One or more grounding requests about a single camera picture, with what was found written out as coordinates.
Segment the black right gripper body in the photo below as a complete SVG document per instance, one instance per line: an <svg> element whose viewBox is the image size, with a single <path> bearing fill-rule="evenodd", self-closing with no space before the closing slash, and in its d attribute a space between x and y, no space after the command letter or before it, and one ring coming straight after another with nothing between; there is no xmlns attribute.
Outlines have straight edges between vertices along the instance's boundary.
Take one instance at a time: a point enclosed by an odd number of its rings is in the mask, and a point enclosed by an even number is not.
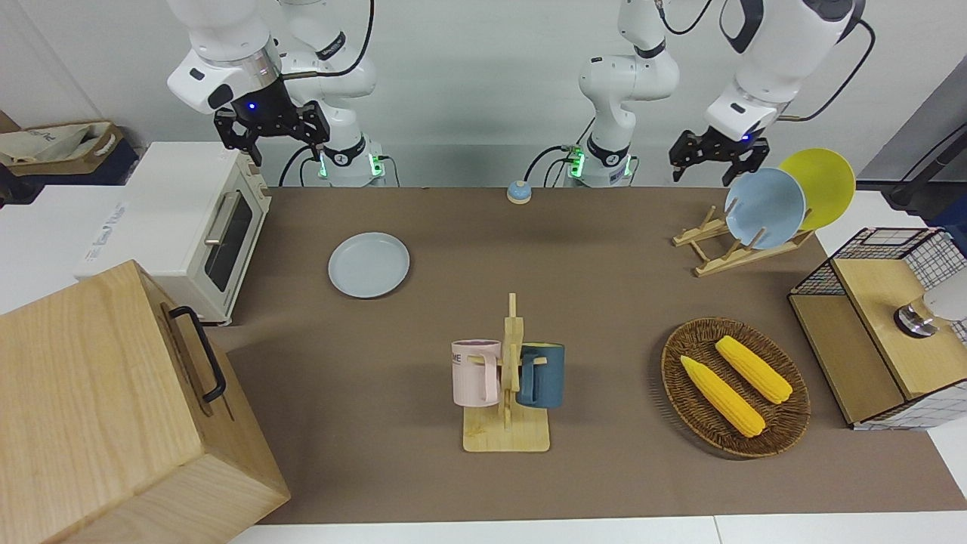
<svg viewBox="0 0 967 544"><path fill-rule="evenodd" d="M234 121L229 125L232 137L242 137L235 124L259 137L300 134L301 120L281 76L265 88L236 97L230 107L234 111Z"/></svg>

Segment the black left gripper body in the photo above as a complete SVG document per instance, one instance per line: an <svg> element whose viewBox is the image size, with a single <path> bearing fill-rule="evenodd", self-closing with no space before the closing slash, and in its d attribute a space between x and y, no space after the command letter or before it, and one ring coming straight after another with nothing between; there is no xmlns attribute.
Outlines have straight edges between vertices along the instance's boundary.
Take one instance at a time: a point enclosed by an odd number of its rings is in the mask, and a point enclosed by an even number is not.
<svg viewBox="0 0 967 544"><path fill-rule="evenodd" d="M730 151L746 149L756 139L763 139L763 133L764 129L760 128L741 135L739 139L731 139L716 128L708 127L707 131L701 134L703 158L711 161L729 161Z"/></svg>

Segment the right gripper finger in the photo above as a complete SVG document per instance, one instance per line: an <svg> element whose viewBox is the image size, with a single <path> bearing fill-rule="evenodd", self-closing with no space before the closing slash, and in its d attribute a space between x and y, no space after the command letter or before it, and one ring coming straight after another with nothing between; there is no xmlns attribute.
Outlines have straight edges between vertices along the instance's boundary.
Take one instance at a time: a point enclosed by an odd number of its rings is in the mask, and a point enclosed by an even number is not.
<svg viewBox="0 0 967 544"><path fill-rule="evenodd" d="M253 164L259 168L262 166L262 155L256 144L261 134L256 128L250 128L240 121L234 110L216 110L214 127L225 148L245 153Z"/></svg>
<svg viewBox="0 0 967 544"><path fill-rule="evenodd" d="M320 145L327 144L331 139L331 128L321 104L318 102L307 102L299 107L299 119L301 128L299 138L310 148L318 148Z"/></svg>

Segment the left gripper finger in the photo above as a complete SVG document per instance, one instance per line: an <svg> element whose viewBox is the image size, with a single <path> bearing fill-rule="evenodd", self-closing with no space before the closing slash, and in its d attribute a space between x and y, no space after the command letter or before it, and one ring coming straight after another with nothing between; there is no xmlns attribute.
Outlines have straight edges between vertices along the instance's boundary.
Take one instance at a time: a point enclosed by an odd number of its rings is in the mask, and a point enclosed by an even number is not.
<svg viewBox="0 0 967 544"><path fill-rule="evenodd" d="M729 152L729 168L726 170L726 186L730 186L733 181L746 173L754 173L759 170L771 148L767 139L756 139L746 149Z"/></svg>
<svg viewBox="0 0 967 544"><path fill-rule="evenodd" d="M669 164L672 168L672 182L679 183L691 166L703 162L703 138L694 131L683 131L669 149Z"/></svg>

